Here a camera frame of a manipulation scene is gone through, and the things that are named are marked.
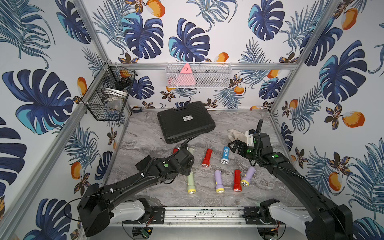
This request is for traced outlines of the red flashlight front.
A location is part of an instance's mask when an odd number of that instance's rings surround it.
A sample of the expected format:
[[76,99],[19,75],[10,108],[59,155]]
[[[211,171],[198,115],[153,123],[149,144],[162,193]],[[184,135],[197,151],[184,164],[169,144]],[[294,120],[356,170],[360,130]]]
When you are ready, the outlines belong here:
[[242,184],[241,184],[241,171],[240,170],[235,170],[234,174],[234,185],[233,185],[233,190],[235,192],[241,192],[242,191]]

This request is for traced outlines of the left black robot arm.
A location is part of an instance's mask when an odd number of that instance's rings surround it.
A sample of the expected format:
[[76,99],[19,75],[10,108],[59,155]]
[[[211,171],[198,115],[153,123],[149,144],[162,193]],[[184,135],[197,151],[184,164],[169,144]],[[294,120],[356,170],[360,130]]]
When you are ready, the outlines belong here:
[[187,149],[192,139],[185,140],[178,151],[169,157],[147,156],[136,164],[143,169],[129,178],[103,187],[98,184],[88,187],[77,206],[85,236],[92,237],[107,228],[111,219],[117,216],[113,209],[128,197],[161,183],[171,184],[179,175],[188,176],[195,162],[193,154]]

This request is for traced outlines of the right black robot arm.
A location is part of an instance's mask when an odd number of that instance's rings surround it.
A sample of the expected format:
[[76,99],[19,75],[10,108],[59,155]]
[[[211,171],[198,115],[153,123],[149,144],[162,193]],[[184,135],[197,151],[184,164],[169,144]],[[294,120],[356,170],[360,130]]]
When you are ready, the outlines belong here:
[[260,203],[256,218],[263,223],[280,222],[302,233],[309,240],[353,239],[353,214],[346,205],[337,205],[314,188],[300,175],[284,154],[274,152],[268,134],[261,131],[263,120],[256,130],[248,131],[246,141],[233,140],[229,149],[265,168],[278,178],[305,207],[304,212],[290,208],[276,199]]

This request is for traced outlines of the green flashlight front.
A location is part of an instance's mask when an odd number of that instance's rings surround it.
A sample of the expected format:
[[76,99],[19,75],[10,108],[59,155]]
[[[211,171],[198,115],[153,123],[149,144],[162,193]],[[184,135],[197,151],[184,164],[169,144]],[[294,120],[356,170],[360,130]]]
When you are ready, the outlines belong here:
[[194,173],[191,172],[187,176],[187,192],[188,194],[194,194],[196,192],[196,186],[195,186],[195,181],[194,181]]

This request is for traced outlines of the purple flashlight front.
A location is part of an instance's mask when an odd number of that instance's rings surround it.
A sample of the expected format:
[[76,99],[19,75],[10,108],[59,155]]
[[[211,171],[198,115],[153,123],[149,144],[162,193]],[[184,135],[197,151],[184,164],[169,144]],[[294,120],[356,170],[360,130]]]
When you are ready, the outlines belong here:
[[215,183],[216,183],[216,192],[217,193],[224,193],[225,188],[222,182],[222,175],[220,170],[215,170]]

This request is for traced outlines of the blue flashlight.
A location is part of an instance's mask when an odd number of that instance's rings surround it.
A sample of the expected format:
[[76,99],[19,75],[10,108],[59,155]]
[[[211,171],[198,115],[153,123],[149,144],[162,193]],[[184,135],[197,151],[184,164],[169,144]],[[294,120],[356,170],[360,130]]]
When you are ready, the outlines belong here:
[[221,163],[223,165],[228,165],[229,164],[229,155],[230,155],[230,148],[228,146],[225,146],[223,149],[223,155],[221,158]]

